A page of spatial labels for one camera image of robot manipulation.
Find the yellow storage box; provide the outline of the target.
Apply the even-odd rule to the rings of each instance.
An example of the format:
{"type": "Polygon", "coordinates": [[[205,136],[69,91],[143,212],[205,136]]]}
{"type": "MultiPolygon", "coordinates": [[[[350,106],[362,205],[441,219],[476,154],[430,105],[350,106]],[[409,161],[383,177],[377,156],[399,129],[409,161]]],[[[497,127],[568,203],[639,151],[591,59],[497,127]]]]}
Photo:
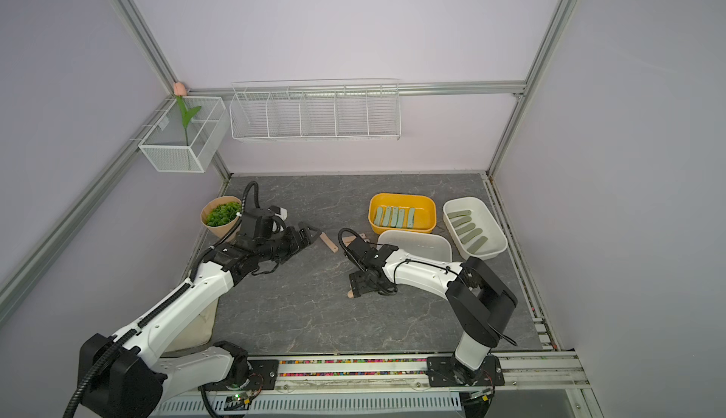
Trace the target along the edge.
{"type": "Polygon", "coordinates": [[[429,197],[410,195],[410,194],[394,194],[394,193],[379,193],[372,197],[369,205],[369,223],[372,226],[372,230],[378,235],[383,234],[389,230],[403,230],[408,232],[426,233],[430,234],[437,226],[437,209],[436,204],[429,197]],[[403,228],[391,228],[383,227],[382,223],[380,226],[374,224],[375,212],[379,206],[389,206],[405,208],[406,219],[408,218],[408,209],[415,208],[415,222],[414,228],[406,228],[406,221],[403,228]]]}

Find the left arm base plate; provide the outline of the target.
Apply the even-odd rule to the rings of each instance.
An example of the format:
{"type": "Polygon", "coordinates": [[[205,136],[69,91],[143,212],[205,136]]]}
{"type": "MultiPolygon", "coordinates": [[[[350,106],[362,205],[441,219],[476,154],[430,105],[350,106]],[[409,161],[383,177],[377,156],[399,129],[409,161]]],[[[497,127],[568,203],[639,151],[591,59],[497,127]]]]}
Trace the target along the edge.
{"type": "Polygon", "coordinates": [[[275,388],[280,367],[279,359],[247,359],[233,365],[223,380],[208,383],[208,392],[271,391],[275,388]]]}

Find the mint knife long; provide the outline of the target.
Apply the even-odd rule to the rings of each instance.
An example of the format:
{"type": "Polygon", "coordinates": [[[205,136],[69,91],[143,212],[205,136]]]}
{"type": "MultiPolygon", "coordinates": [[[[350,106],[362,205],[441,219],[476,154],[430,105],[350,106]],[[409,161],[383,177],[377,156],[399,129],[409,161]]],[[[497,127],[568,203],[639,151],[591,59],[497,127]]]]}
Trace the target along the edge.
{"type": "Polygon", "coordinates": [[[380,226],[385,215],[385,206],[379,206],[375,212],[374,224],[380,226]]]}

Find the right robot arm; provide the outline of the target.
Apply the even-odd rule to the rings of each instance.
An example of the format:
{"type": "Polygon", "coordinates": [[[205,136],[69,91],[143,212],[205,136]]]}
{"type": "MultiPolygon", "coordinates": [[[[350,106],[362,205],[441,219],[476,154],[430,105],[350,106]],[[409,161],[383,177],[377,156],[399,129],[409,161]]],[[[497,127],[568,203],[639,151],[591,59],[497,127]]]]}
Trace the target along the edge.
{"type": "Polygon", "coordinates": [[[357,271],[350,275],[351,295],[375,292],[394,296],[400,287],[415,287],[451,306],[462,334],[451,361],[437,374],[455,385],[474,386],[482,378],[495,386],[485,361],[499,342],[516,346],[505,334],[518,306],[514,292],[481,259],[444,262],[409,253],[392,244],[372,243],[350,228],[338,231],[338,243],[357,271]]]}

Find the pink knife top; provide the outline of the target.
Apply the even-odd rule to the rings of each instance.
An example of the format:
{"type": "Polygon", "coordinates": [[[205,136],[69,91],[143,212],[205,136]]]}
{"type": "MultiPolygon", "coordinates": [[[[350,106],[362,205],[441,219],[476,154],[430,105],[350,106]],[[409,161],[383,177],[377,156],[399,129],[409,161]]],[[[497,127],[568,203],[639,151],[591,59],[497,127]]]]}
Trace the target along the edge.
{"type": "MultiPolygon", "coordinates": [[[[362,238],[362,239],[364,239],[364,240],[367,240],[368,239],[365,234],[360,234],[359,237],[362,238]]],[[[356,236],[344,236],[342,238],[342,240],[343,240],[343,243],[345,245],[348,245],[349,243],[351,243],[352,241],[354,241],[356,238],[357,238],[356,236]]]]}

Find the olive knife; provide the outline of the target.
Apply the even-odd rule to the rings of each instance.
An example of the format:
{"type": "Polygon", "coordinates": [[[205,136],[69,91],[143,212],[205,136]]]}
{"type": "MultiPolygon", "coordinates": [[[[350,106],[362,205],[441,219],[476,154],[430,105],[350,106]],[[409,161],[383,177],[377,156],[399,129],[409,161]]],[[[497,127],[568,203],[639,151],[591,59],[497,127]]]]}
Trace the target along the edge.
{"type": "Polygon", "coordinates": [[[475,228],[474,230],[468,232],[461,238],[461,243],[466,245],[470,241],[474,240],[478,236],[480,236],[483,233],[483,230],[480,228],[475,228]]]}
{"type": "Polygon", "coordinates": [[[472,244],[468,248],[468,251],[470,253],[476,253],[487,241],[488,238],[486,238],[486,236],[480,236],[472,242],[472,244]]]}
{"type": "Polygon", "coordinates": [[[465,225],[467,223],[470,223],[471,221],[472,221],[472,218],[469,217],[469,216],[460,217],[460,218],[457,218],[457,219],[451,219],[452,225],[454,227],[460,227],[462,225],[465,225]]]}
{"type": "Polygon", "coordinates": [[[456,230],[456,234],[457,234],[458,236],[461,236],[461,235],[463,235],[463,234],[466,234],[466,233],[468,233],[468,232],[470,232],[470,231],[474,230],[475,228],[476,228],[476,225],[474,225],[474,223],[468,223],[468,224],[465,224],[465,225],[463,225],[463,226],[459,227],[459,228],[458,228],[458,229],[456,230]]]}
{"type": "Polygon", "coordinates": [[[447,213],[446,216],[449,217],[449,219],[457,219],[457,218],[463,218],[463,217],[470,217],[472,214],[471,210],[459,210],[447,213]]]}

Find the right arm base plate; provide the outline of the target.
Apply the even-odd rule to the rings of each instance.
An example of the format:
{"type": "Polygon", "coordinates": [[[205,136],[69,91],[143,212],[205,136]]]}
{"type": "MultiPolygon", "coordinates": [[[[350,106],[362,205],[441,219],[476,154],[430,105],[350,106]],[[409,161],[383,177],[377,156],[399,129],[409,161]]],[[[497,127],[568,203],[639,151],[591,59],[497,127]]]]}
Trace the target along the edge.
{"type": "Polygon", "coordinates": [[[476,370],[457,361],[454,356],[428,357],[427,377],[431,387],[501,387],[505,385],[501,363],[487,355],[476,370]]]}

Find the mint knife short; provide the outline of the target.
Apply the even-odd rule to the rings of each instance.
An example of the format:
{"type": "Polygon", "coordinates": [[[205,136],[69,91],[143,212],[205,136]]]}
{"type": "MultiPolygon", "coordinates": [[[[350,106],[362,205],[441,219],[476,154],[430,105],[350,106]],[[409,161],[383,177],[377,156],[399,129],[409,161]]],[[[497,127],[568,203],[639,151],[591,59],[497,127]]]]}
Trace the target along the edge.
{"type": "Polygon", "coordinates": [[[398,211],[396,228],[403,228],[406,221],[406,209],[400,208],[398,211]]]}

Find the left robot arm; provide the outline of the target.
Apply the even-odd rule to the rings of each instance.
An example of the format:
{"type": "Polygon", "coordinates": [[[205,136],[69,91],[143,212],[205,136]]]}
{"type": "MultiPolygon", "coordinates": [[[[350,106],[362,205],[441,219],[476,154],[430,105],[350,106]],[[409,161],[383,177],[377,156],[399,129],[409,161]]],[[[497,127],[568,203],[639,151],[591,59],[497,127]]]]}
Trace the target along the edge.
{"type": "Polygon", "coordinates": [[[281,266],[312,245],[321,230],[287,224],[287,211],[259,204],[259,184],[247,184],[232,227],[196,258],[178,287],[111,336],[96,334],[79,351],[78,383],[65,407],[72,417],[85,406],[101,417],[148,417],[181,393],[219,384],[230,390],[262,388],[248,352],[218,342],[200,352],[164,359],[177,336],[222,295],[260,266],[281,266]]]}

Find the mint knife bottom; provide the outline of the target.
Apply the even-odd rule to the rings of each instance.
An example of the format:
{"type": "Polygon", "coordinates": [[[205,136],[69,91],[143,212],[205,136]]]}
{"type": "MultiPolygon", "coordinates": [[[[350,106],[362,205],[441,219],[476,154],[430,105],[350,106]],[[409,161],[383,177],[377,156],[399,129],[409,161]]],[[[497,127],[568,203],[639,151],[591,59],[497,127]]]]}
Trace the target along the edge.
{"type": "Polygon", "coordinates": [[[391,208],[389,206],[386,206],[384,209],[384,216],[382,219],[382,226],[383,227],[389,227],[391,224],[391,208]]]}

